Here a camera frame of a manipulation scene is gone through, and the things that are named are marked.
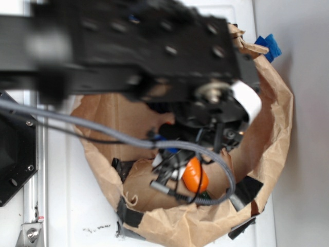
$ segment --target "orange object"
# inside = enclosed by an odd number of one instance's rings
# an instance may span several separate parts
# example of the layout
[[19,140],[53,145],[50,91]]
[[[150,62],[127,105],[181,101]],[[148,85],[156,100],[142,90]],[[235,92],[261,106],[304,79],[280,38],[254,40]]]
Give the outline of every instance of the orange object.
[[[182,176],[183,181],[189,191],[197,193],[199,187],[200,178],[201,178],[201,169],[200,161],[197,157],[190,159],[186,166],[186,170]],[[209,184],[209,179],[205,171],[202,171],[202,183],[200,187],[200,193],[206,191]]]

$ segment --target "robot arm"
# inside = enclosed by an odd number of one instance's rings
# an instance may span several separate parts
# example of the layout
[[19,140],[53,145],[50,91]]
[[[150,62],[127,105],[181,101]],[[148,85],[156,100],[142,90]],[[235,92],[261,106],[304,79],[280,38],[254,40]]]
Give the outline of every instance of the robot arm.
[[224,19],[174,0],[56,0],[32,17],[0,16],[0,89],[35,89],[45,103],[118,92],[172,112],[166,139],[231,150],[261,109],[253,60]]

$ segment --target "paper bag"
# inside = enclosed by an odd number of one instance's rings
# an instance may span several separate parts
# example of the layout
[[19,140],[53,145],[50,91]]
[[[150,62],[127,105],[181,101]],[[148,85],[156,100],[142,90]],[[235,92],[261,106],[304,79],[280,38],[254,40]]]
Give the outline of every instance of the paper bag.
[[[215,206],[178,205],[174,198],[149,187],[151,160],[157,150],[143,150],[127,145],[102,145],[81,140],[86,158],[97,181],[112,205],[122,214],[122,207],[137,218],[127,219],[123,226],[148,241],[170,247],[199,247],[216,240],[251,216],[264,210],[284,167],[292,127],[293,95],[281,77],[261,53],[267,48],[244,42],[244,33],[229,26],[235,44],[243,53],[254,58],[261,82],[262,110],[245,134],[237,149],[230,152],[236,181],[246,175],[264,185],[255,200],[237,211],[227,200]],[[158,129],[171,114],[158,114],[144,103],[132,103],[118,94],[84,96],[77,101],[72,115],[83,117],[112,127],[137,138],[145,138],[151,129]],[[111,139],[107,136],[77,127],[86,136]],[[138,162],[122,184],[120,176],[111,166],[113,158]],[[228,187],[228,181],[219,165],[204,166],[209,176],[208,192],[219,197]]]

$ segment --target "gray cable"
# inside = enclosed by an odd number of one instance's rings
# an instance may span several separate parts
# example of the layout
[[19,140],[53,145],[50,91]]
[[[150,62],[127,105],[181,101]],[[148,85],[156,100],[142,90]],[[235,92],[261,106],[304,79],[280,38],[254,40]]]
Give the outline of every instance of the gray cable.
[[231,170],[228,168],[226,163],[221,158],[221,156],[200,146],[200,145],[197,145],[194,143],[189,143],[189,142],[178,141],[178,140],[165,140],[165,141],[156,141],[156,142],[153,142],[150,140],[140,140],[140,139],[134,138],[132,136],[129,136],[127,134],[121,133],[117,130],[111,129],[104,125],[101,125],[99,123],[95,123],[95,122],[92,122],[92,121],[89,121],[86,119],[69,116],[69,115],[64,115],[64,114],[60,114],[60,113],[56,113],[56,112],[36,109],[33,107],[20,105],[20,104],[14,103],[14,102],[9,102],[9,101],[3,100],[1,98],[0,98],[0,108],[7,109],[7,110],[13,110],[16,112],[22,112],[22,113],[26,113],[26,114],[31,114],[31,115],[39,115],[39,116],[48,117],[51,119],[56,119],[59,121],[67,122],[70,124],[79,125],[79,126],[82,126],[85,128],[99,131],[106,135],[112,136],[115,139],[117,139],[123,143],[129,144],[129,145],[132,145],[135,147],[139,147],[139,148],[145,148],[145,149],[178,148],[178,149],[190,150],[190,151],[194,151],[197,153],[202,153],[204,155],[207,155],[208,157],[210,157],[212,160],[214,160],[216,163],[218,163],[223,168],[223,170],[229,180],[230,188],[227,190],[227,193],[219,199],[208,200],[208,199],[203,199],[203,198],[197,198],[195,200],[196,204],[203,204],[203,205],[220,204],[223,201],[227,200],[235,191],[235,178],[234,178]]

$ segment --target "blue tape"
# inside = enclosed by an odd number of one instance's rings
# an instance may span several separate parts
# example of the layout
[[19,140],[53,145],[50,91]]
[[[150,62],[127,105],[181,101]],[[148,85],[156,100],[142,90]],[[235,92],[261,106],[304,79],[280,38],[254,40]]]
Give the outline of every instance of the blue tape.
[[[155,136],[155,139],[156,139],[156,140],[167,140],[166,138],[164,138],[162,135],[159,135],[159,134],[157,134],[157,135]],[[168,150],[169,152],[171,152],[171,153],[177,153],[177,152],[178,152],[178,149],[177,149],[177,148],[167,148],[167,150]]]
[[262,45],[269,49],[269,52],[265,54],[264,56],[267,58],[267,60],[271,63],[275,58],[280,56],[282,54],[273,34],[270,34],[266,38],[263,38],[262,36],[259,36],[258,39],[255,42],[256,45]]

